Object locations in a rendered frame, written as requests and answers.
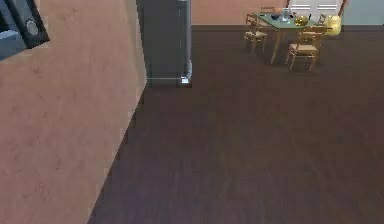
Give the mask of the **grey fridge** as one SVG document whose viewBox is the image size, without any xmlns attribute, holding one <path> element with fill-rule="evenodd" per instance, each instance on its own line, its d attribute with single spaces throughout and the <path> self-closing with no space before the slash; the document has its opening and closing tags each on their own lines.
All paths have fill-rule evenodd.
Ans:
<svg viewBox="0 0 384 224">
<path fill-rule="evenodd" d="M 192 82 L 191 0 L 136 0 L 147 81 Z"/>
</svg>

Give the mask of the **green top dining table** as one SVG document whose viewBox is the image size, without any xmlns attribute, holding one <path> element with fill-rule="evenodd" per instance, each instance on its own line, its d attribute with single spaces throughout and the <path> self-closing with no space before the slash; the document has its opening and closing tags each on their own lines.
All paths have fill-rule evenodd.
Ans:
<svg viewBox="0 0 384 224">
<path fill-rule="evenodd" d="M 285 33 L 299 33 L 299 32 L 315 32 L 325 33 L 328 28 L 325 25 L 316 24 L 314 21 L 309 20 L 305 25 L 296 25 L 295 18 L 289 18 L 286 22 L 281 19 L 273 20 L 272 14 L 269 13 L 253 13 L 257 21 L 263 21 L 267 24 L 268 28 L 271 28 L 275 33 L 275 43 L 272 51 L 270 63 L 273 64 L 277 58 L 280 42 Z"/>
</svg>

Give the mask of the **white room door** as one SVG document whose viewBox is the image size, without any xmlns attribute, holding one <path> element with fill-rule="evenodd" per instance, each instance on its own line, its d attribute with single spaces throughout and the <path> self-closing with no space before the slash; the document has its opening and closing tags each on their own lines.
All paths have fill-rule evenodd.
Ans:
<svg viewBox="0 0 384 224">
<path fill-rule="evenodd" d="M 288 7 L 297 15 L 309 16 L 317 21 L 321 14 L 338 15 L 343 0 L 289 0 Z"/>
</svg>

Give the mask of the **yellow bin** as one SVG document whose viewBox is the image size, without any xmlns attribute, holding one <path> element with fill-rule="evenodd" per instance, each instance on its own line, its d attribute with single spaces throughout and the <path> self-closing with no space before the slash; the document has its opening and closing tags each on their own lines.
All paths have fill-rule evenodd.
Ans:
<svg viewBox="0 0 384 224">
<path fill-rule="evenodd" d="M 326 20 L 327 32 L 329 36 L 337 36 L 341 32 L 341 17 L 329 15 Z"/>
</svg>

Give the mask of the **black framed wall picture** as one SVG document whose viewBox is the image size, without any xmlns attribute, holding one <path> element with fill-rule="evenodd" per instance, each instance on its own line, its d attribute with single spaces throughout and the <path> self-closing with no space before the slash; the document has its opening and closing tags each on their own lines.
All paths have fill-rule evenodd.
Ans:
<svg viewBox="0 0 384 224">
<path fill-rule="evenodd" d="M 49 41 L 35 0 L 0 0 L 0 61 Z"/>
</svg>

